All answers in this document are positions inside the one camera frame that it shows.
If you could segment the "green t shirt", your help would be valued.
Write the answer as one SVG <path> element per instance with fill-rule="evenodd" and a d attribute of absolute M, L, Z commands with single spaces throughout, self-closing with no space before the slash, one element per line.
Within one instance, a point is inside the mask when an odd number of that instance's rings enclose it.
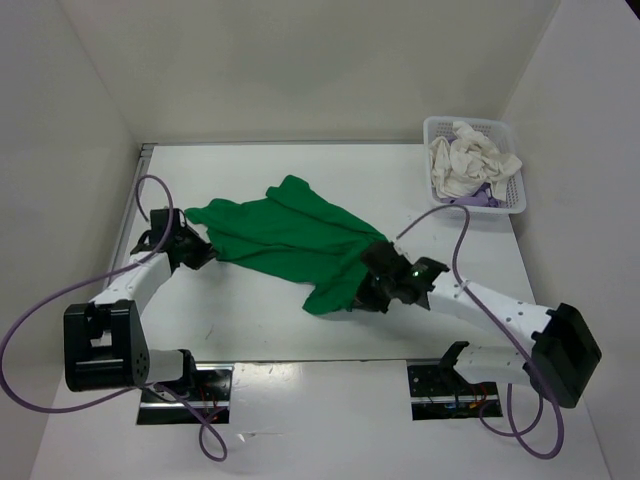
<path fill-rule="evenodd" d="M 303 304 L 312 315 L 352 309 L 367 274 L 361 253 L 387 240 L 293 175 L 269 187 L 262 199 L 215 198 L 205 207 L 186 209 L 185 215 L 206 228 L 218 260 L 312 285 Z"/>

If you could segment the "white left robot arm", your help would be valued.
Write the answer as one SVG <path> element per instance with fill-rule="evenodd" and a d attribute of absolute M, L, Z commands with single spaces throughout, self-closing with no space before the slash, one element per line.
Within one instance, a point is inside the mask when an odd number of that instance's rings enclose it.
<path fill-rule="evenodd" d="M 179 226 L 165 243 L 152 230 L 143 232 L 127 266 L 109 286 L 85 304 L 69 306 L 63 317 L 67 387 L 74 392 L 164 384 L 180 400 L 200 385 L 196 363 L 187 349 L 148 347 L 141 315 L 176 269 L 198 270 L 218 256 L 191 227 Z"/>

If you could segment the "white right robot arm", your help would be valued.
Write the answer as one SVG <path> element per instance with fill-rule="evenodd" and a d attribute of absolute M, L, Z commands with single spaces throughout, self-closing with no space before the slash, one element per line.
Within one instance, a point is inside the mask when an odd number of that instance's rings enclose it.
<path fill-rule="evenodd" d="M 515 340 L 507 347 L 453 343 L 440 360 L 439 382 L 450 393 L 484 382 L 530 385 L 547 400 L 571 409 L 580 400 L 602 352 L 582 314 L 518 301 L 466 279 L 445 264 L 421 257 L 410 262 L 394 250 L 364 253 L 367 269 L 357 300 L 386 312 L 394 300 L 449 315 Z"/>

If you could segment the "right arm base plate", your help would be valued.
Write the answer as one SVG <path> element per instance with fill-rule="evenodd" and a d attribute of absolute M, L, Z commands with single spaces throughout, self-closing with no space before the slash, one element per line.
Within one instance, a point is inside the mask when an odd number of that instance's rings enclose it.
<path fill-rule="evenodd" d="M 455 420 L 503 416 L 495 383 L 470 385 L 464 380 L 446 380 L 434 361 L 408 362 L 412 419 Z"/>

